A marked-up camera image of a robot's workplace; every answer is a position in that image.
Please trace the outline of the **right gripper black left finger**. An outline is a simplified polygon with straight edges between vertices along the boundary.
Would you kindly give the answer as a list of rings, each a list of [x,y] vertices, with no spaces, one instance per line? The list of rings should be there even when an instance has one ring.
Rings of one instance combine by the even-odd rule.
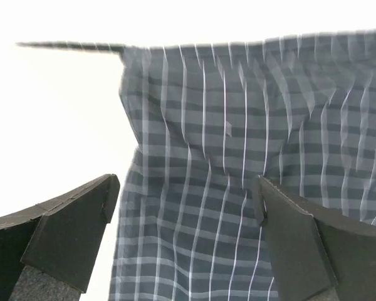
[[[0,301],[79,300],[119,190],[118,177],[105,174],[0,217]]]

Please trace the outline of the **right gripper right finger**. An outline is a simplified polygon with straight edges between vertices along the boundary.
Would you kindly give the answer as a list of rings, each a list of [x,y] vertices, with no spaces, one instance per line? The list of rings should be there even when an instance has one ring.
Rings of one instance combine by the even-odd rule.
[[[263,176],[253,199],[280,300],[376,300],[376,226]]]

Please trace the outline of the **dark checkered pillowcase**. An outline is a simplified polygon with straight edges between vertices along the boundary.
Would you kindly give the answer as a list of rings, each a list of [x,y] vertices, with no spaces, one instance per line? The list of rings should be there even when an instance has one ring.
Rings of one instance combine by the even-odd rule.
[[[109,51],[137,140],[110,300],[277,300],[252,180],[376,226],[376,30]]]

